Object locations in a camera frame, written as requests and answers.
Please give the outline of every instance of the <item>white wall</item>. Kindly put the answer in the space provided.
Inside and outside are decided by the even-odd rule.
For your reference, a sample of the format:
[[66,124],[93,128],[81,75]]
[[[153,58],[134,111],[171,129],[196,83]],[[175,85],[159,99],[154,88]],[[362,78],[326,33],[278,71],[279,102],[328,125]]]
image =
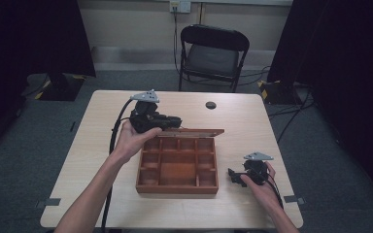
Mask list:
[[[113,62],[111,59],[113,63],[173,62],[175,23],[167,1],[86,0],[79,4],[89,44],[95,48],[95,63]],[[190,14],[178,14],[178,35],[200,19],[203,24],[241,31],[251,44],[247,68],[262,67],[272,61],[289,8],[191,3]]]

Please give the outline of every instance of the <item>small black object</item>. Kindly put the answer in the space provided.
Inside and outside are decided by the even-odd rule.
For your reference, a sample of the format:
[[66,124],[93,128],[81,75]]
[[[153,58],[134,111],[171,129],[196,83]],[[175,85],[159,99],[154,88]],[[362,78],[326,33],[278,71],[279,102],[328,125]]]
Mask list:
[[207,103],[205,104],[205,107],[207,107],[207,109],[211,109],[211,110],[213,110],[214,108],[217,107],[217,104],[214,103],[214,102],[212,102],[212,101],[209,101],[209,102],[207,102]]
[[181,127],[182,120],[179,117],[161,115],[156,109],[155,103],[138,101],[129,118],[132,127],[138,133],[145,133],[155,127],[162,130]]
[[246,173],[236,173],[232,169],[228,168],[228,175],[231,177],[231,181],[233,183],[238,183],[241,186],[246,187],[247,184],[241,180],[241,175],[249,176],[251,180],[258,185],[263,185],[265,181],[268,180],[268,168],[263,161],[247,160],[243,165]]

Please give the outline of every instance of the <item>table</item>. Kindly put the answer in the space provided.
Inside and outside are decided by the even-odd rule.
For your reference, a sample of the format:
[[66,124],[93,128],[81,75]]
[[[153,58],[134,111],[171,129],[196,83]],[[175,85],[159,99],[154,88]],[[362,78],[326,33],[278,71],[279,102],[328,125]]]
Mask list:
[[[91,97],[84,118],[53,188],[58,206],[46,206],[41,218],[53,228],[85,189],[108,156],[111,129],[124,103],[140,91],[98,90]],[[215,138],[219,191],[210,194],[139,194],[135,189],[140,152],[125,164],[114,183],[107,228],[138,229],[253,229],[272,228],[272,220],[248,188],[232,183],[231,168],[243,172],[243,156],[260,151],[273,156],[276,183],[282,197],[293,195],[286,167],[259,95],[236,93],[156,92],[158,111],[180,117],[185,128],[220,128]],[[217,107],[209,110],[208,101]],[[133,101],[123,117],[129,117]],[[296,227],[303,219],[295,202],[284,203]],[[101,226],[102,213],[96,226]]]

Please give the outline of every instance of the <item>wooden compartment box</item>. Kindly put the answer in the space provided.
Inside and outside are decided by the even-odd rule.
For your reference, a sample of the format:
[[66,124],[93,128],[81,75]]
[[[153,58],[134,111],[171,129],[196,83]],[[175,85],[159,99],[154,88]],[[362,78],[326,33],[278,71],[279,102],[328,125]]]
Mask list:
[[139,193],[215,194],[218,171],[214,137],[223,129],[167,129],[142,149]]

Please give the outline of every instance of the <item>hand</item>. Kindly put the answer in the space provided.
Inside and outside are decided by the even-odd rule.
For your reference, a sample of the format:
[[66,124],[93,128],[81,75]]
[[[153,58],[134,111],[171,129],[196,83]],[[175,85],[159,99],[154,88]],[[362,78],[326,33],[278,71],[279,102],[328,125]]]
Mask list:
[[[275,170],[272,168],[271,164],[268,161],[265,161],[266,166],[268,167],[269,175],[268,181],[274,184]],[[251,189],[255,199],[259,204],[265,209],[270,210],[274,207],[279,207],[280,203],[278,202],[277,196],[275,195],[274,190],[271,185],[265,183],[264,185],[257,185],[251,180],[247,175],[241,175],[241,180],[247,184]]]
[[161,128],[153,128],[145,133],[139,134],[132,127],[131,122],[127,120],[122,125],[117,145],[111,155],[120,156],[123,163],[126,163],[139,151],[147,140],[155,137],[160,132],[162,132]]

